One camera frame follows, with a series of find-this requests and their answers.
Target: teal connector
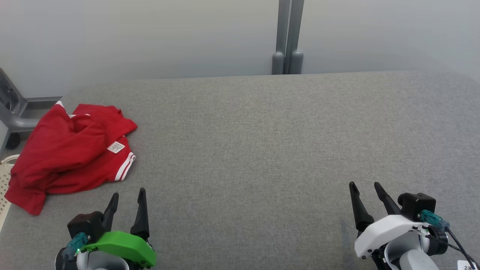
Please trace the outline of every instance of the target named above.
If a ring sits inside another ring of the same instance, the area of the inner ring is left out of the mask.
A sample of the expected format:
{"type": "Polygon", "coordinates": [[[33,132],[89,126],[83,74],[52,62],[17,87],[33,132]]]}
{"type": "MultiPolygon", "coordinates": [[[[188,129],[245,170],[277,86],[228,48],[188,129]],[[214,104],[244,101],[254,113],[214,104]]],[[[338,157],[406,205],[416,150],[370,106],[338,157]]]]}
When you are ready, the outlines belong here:
{"type": "Polygon", "coordinates": [[[78,233],[70,242],[67,244],[67,247],[62,251],[62,257],[67,259],[72,259],[75,256],[75,253],[87,244],[90,237],[85,233],[78,233]]]}
{"type": "Polygon", "coordinates": [[[450,223],[444,221],[440,216],[428,210],[422,210],[417,217],[441,232],[445,232],[445,227],[450,227],[450,223]]]}

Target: black cable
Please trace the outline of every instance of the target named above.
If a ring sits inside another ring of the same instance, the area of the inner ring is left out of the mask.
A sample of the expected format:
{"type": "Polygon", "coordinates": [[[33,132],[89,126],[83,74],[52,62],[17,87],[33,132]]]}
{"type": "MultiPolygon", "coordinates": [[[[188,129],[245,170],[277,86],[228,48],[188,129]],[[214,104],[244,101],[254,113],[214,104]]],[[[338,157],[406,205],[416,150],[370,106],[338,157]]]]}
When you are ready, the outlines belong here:
{"type": "MultiPolygon", "coordinates": [[[[440,240],[440,239],[435,238],[435,237],[433,237],[433,236],[431,236],[431,235],[426,235],[425,237],[428,238],[428,239],[430,239],[430,240],[434,240],[434,241],[437,241],[437,242],[439,242],[439,243],[441,243],[441,244],[447,245],[447,246],[453,248],[453,249],[456,250],[456,251],[462,252],[462,250],[461,250],[460,248],[452,245],[452,244],[449,243],[449,242],[440,240]]],[[[478,263],[475,261],[475,259],[472,258],[472,256],[470,256],[470,255],[468,255],[468,254],[467,254],[467,256],[468,256],[468,258],[470,258],[471,261],[473,261],[473,262],[477,265],[477,267],[476,267],[475,269],[479,269],[480,264],[478,264],[478,263]]]]}
{"type": "Polygon", "coordinates": [[[456,245],[457,245],[458,248],[460,249],[460,252],[462,252],[463,256],[465,256],[465,258],[467,259],[467,261],[468,261],[468,263],[470,264],[470,266],[472,267],[472,269],[477,269],[475,266],[473,266],[472,260],[469,258],[470,256],[465,252],[465,250],[463,249],[462,245],[461,245],[460,242],[457,240],[457,238],[455,237],[455,235],[453,234],[453,232],[450,230],[450,228],[445,227],[445,230],[450,234],[450,236],[452,237],[453,241],[455,241],[456,245]]]}

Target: white stripe trim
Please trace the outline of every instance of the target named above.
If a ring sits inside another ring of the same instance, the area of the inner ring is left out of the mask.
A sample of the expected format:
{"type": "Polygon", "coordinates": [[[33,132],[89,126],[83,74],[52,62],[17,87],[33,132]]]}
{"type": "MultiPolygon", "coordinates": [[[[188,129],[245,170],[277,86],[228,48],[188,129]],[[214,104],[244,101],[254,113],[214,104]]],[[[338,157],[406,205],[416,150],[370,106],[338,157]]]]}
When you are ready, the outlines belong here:
{"type": "Polygon", "coordinates": [[[68,115],[68,117],[70,117],[70,118],[73,118],[73,117],[75,117],[75,116],[77,116],[77,115],[76,115],[76,114],[69,114],[69,115],[68,115]]]}
{"type": "Polygon", "coordinates": [[[128,163],[130,162],[130,158],[133,156],[133,153],[130,152],[130,154],[128,154],[128,157],[127,159],[122,163],[122,165],[120,166],[118,172],[117,172],[117,175],[115,175],[115,181],[118,181],[121,179],[121,176],[123,174],[123,171],[125,170],[125,168],[128,166],[128,163]]]}
{"type": "Polygon", "coordinates": [[[67,111],[65,110],[65,107],[63,106],[63,103],[62,103],[60,100],[57,101],[57,103],[55,103],[55,105],[57,105],[57,104],[60,105],[60,106],[63,108],[63,110],[65,111],[65,113],[67,113],[67,111]]]}
{"type": "Polygon", "coordinates": [[[121,177],[120,181],[123,181],[125,179],[125,177],[127,176],[128,170],[130,169],[130,166],[132,165],[132,163],[135,161],[135,158],[136,158],[136,156],[132,155],[132,157],[130,158],[130,163],[128,163],[128,166],[125,169],[125,171],[123,172],[123,176],[121,177]]]}

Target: sticker label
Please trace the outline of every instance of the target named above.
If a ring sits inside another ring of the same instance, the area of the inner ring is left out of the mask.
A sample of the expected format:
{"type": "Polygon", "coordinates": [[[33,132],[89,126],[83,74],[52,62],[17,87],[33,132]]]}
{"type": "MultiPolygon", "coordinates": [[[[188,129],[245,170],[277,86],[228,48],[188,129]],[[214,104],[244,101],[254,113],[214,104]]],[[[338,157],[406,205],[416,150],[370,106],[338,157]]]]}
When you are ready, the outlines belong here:
{"type": "Polygon", "coordinates": [[[466,260],[458,260],[456,265],[458,267],[458,270],[473,270],[473,268],[470,266],[470,264],[466,260]]]}
{"type": "Polygon", "coordinates": [[[110,151],[110,152],[113,152],[115,154],[117,154],[118,152],[120,152],[120,150],[124,149],[125,146],[119,142],[114,142],[113,144],[111,144],[107,150],[110,151]]]}

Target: white perforated basket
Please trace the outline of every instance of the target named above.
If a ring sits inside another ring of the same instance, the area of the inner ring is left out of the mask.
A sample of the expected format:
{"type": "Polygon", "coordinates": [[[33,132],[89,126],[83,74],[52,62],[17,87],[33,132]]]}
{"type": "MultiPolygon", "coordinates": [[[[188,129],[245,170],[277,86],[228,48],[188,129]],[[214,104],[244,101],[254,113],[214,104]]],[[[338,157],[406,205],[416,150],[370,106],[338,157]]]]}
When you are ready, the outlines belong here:
{"type": "Polygon", "coordinates": [[[10,163],[18,158],[19,155],[9,156],[1,161],[0,164],[0,233],[3,227],[3,222],[7,216],[10,202],[5,199],[5,193],[8,189],[8,182],[10,181],[10,169],[13,164],[10,163]]]}

